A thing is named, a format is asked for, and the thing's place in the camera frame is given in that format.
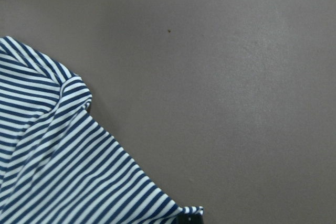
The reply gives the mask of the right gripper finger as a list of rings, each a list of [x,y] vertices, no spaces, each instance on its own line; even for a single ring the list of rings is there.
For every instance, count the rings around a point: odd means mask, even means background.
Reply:
[[[200,214],[182,214],[176,217],[177,224],[204,224]]]

